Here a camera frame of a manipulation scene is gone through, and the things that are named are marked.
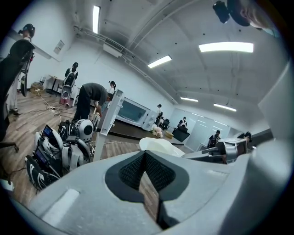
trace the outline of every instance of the hair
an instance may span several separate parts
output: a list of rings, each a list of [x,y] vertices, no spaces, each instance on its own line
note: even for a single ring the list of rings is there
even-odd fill
[[[108,97],[110,98],[110,100],[112,101],[112,99],[113,99],[113,94],[111,94],[111,93],[108,93]]]
[[[29,36],[33,38],[33,36],[35,35],[35,30],[36,28],[32,24],[26,24],[22,30],[18,31],[18,33],[23,34],[24,31],[28,31]]]
[[[114,90],[115,90],[115,88],[116,88],[116,84],[115,84],[115,82],[114,82],[114,81],[111,81],[110,84],[113,85],[113,88],[114,88]]]

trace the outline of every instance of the ceiling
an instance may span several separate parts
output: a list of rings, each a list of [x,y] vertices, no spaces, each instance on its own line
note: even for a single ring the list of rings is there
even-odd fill
[[[132,63],[160,85],[175,102],[195,98],[202,105],[227,104],[244,113],[259,103],[286,65],[281,41],[232,19],[222,24],[215,0],[71,0],[68,9],[81,37],[92,31],[93,5],[101,7],[99,34],[135,55]],[[206,52],[198,45],[254,43],[253,53]],[[172,61],[149,69],[166,55]]]

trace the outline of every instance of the ceiling light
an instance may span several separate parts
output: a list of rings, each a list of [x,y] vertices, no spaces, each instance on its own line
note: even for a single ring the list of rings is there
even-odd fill
[[[216,127],[216,126],[213,126],[213,127],[217,128],[217,129],[220,129],[219,127]],[[220,129],[220,130],[222,130],[222,129]]]
[[[225,108],[225,109],[228,109],[228,110],[231,110],[231,111],[237,111],[237,109],[234,109],[234,108],[230,108],[228,106],[223,106],[223,105],[218,105],[218,104],[214,104],[214,106],[216,107],[219,107],[219,108]]]
[[[165,56],[165,57],[163,57],[163,58],[161,58],[161,59],[159,59],[157,61],[154,61],[153,63],[149,64],[148,67],[149,68],[153,68],[153,67],[155,67],[157,65],[160,65],[160,64],[163,64],[163,63],[165,63],[167,61],[171,61],[171,57],[170,56]]]
[[[93,8],[93,32],[96,34],[98,33],[99,14],[100,14],[100,7],[94,6],[94,8]]]
[[[198,100],[181,97],[182,100],[198,102]]]
[[[219,51],[219,50],[230,50],[230,51],[243,51],[253,52],[253,43],[246,42],[217,42],[199,45],[201,52],[207,51]]]
[[[217,122],[217,121],[215,121],[216,123],[219,123],[219,124],[222,124],[222,125],[224,125],[224,126],[227,126],[226,124],[224,124],[224,123],[220,123],[220,122]]]

